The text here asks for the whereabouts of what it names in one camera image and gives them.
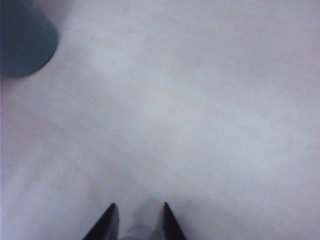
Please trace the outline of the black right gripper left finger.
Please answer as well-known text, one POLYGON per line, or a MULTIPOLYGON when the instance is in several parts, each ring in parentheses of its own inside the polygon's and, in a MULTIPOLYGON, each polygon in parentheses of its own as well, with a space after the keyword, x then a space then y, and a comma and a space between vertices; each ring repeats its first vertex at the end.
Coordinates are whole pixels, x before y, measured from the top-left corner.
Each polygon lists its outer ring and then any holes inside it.
POLYGON ((83 240, 117 240, 120 217, 115 203, 112 203, 84 236, 83 240))

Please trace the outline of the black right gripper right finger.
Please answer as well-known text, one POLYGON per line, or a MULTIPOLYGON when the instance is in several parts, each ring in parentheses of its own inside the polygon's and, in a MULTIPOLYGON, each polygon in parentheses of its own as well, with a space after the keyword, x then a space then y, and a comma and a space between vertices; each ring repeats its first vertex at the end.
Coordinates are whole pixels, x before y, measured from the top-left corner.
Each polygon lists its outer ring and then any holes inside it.
POLYGON ((160 215, 159 230, 162 240, 187 240, 167 202, 163 204, 160 215))

